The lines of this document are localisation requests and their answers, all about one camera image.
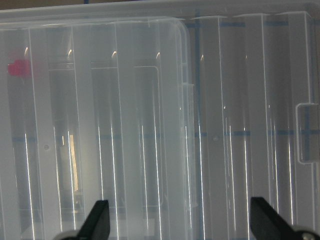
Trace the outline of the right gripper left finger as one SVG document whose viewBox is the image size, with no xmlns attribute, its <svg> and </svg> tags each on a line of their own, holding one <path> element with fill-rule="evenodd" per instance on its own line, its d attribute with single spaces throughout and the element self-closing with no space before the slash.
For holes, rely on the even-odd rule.
<svg viewBox="0 0 320 240">
<path fill-rule="evenodd" d="M 78 240 L 108 240 L 111 231 L 108 200 L 97 200 L 82 227 Z"/>
</svg>

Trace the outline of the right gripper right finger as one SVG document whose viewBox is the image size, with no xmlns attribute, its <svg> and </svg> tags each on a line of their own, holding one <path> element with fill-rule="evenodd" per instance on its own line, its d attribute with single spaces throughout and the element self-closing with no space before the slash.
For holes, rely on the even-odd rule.
<svg viewBox="0 0 320 240">
<path fill-rule="evenodd" d="M 263 197 L 251 197 L 249 225 L 256 240 L 292 238 L 292 228 Z"/>
</svg>

